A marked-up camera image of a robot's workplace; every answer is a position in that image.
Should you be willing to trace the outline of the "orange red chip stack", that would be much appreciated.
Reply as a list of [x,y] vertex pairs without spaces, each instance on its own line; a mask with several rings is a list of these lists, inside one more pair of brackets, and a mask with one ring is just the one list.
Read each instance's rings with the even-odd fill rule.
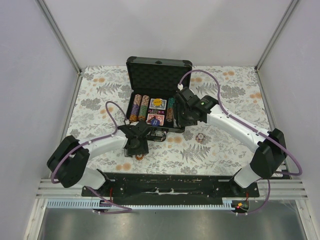
[[143,154],[140,154],[140,155],[136,155],[136,156],[135,156],[135,159],[136,159],[137,161],[141,161],[143,158],[144,158],[144,155],[143,155]]

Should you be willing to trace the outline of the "blue round blind button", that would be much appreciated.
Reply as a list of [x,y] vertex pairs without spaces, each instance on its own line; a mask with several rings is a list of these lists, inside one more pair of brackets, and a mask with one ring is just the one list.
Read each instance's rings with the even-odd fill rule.
[[157,120],[157,119],[153,119],[152,121],[150,121],[150,124],[151,124],[152,126],[157,127],[157,126],[160,125],[160,121]]

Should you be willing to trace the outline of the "tan blue chip stack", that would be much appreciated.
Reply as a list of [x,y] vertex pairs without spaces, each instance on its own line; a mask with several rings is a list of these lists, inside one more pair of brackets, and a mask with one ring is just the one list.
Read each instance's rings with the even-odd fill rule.
[[204,141],[204,139],[205,139],[205,135],[202,134],[202,133],[199,133],[199,134],[196,136],[196,138],[195,138],[195,140],[196,140],[198,143],[202,143],[202,142]]

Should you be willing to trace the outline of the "yellow round blind button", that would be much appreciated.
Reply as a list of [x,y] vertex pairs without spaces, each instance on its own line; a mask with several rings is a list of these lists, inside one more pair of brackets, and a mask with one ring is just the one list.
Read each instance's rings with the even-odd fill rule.
[[161,107],[162,106],[162,99],[160,99],[160,98],[155,98],[155,99],[153,99],[152,100],[152,106],[153,107]]

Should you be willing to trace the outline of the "red triangular all-in token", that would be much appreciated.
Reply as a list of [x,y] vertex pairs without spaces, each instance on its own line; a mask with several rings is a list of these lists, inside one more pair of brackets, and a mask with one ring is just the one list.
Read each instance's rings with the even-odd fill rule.
[[156,115],[152,115],[152,116],[148,119],[148,121],[152,121],[152,120],[159,120],[159,119],[157,118]]

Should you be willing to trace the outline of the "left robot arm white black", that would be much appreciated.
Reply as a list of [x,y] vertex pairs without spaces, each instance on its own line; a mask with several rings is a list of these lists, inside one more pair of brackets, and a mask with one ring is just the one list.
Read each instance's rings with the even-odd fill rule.
[[92,158],[123,149],[125,157],[141,157],[149,153],[147,135],[152,128],[144,121],[121,125],[114,133],[86,141],[69,135],[47,161],[51,182],[70,188],[76,184],[90,187],[103,197],[110,192],[108,178],[99,170],[87,167]]

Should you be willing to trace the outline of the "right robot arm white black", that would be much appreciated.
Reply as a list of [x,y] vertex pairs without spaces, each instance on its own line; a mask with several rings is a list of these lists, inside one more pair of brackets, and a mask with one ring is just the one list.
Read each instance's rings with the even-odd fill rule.
[[254,154],[251,162],[232,177],[229,191],[233,196],[242,196],[247,187],[259,179],[270,179],[286,159],[286,142],[280,130],[268,131],[243,118],[233,119],[217,99],[209,95],[199,98],[182,84],[178,85],[174,99],[174,119],[177,126],[196,126],[202,122],[218,127],[239,140]]

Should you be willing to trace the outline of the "black poker set case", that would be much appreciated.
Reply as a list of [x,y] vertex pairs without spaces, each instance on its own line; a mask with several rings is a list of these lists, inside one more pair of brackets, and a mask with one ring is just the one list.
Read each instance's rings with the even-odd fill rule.
[[148,117],[148,109],[151,99],[166,100],[165,119],[163,126],[151,126],[151,132],[147,139],[150,141],[163,142],[167,133],[183,133],[184,127],[178,127],[174,122],[166,121],[169,98],[174,98],[178,90],[178,84],[184,74],[191,71],[193,64],[189,60],[165,59],[130,56],[126,60],[127,73],[132,93],[126,111],[129,120],[135,95],[149,96],[145,122]]

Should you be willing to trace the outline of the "chip column in case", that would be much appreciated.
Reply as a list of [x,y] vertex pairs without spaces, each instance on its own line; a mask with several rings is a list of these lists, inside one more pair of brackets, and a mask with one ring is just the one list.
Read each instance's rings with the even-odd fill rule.
[[139,121],[141,121],[141,120],[145,121],[146,120],[149,99],[150,99],[150,97],[148,95],[144,95],[142,97],[142,100],[141,100],[141,103],[140,103],[140,108],[139,108],[139,113],[138,113],[138,120]]
[[175,99],[174,98],[169,98],[168,100],[168,106],[167,106],[167,113],[166,113],[166,121],[167,122],[172,122],[174,119],[174,110],[173,110],[173,106],[175,103]]
[[133,100],[133,104],[132,104],[132,108],[131,108],[131,113],[129,116],[129,121],[131,123],[136,122],[138,120],[141,101],[142,101],[142,96],[140,94],[136,94],[134,96],[134,100]]

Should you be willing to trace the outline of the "blue playing card deck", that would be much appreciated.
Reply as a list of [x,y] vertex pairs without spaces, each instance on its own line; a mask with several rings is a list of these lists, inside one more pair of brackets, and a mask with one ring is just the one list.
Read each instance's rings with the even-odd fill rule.
[[165,110],[166,109],[167,101],[165,99],[162,99],[162,105],[160,107],[153,107],[153,104],[152,104],[153,99],[155,99],[155,98],[152,98],[149,103],[150,109],[158,109],[158,110]]

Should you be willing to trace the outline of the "red playing card deck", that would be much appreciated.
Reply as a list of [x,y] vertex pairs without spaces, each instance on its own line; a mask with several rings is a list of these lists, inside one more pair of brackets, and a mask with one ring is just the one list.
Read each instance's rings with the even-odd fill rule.
[[160,125],[159,126],[163,126],[164,125],[164,122],[165,122],[165,116],[164,115],[161,115],[161,114],[148,114],[147,115],[147,119],[146,119],[146,122],[148,124],[150,124],[150,121],[149,121],[149,118],[152,116],[152,115],[156,115],[158,120],[160,121]]

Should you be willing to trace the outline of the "red dice row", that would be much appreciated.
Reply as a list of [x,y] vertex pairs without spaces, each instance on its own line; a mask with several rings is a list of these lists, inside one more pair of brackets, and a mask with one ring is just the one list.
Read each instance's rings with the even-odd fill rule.
[[148,113],[155,114],[155,115],[164,115],[166,111],[161,109],[148,109]]

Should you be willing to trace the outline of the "aluminium frame rails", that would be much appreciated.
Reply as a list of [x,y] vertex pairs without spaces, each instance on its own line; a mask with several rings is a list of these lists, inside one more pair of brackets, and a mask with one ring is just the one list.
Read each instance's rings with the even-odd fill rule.
[[[199,99],[190,89],[193,72],[187,61],[130,57],[126,63],[132,93],[124,124],[109,135],[85,140],[65,135],[48,160],[50,186],[58,194],[41,196],[34,210],[90,209],[96,215],[136,211],[228,211],[235,216],[252,213],[250,201],[296,202],[306,238],[320,237],[308,207],[308,197],[294,195],[301,180],[281,169],[287,150],[283,133],[268,131],[230,113],[221,97]],[[180,133],[198,122],[217,126],[246,144],[252,162],[234,175],[124,174],[91,169],[97,156],[122,149],[138,161],[149,153],[148,141],[163,142],[169,132]]]

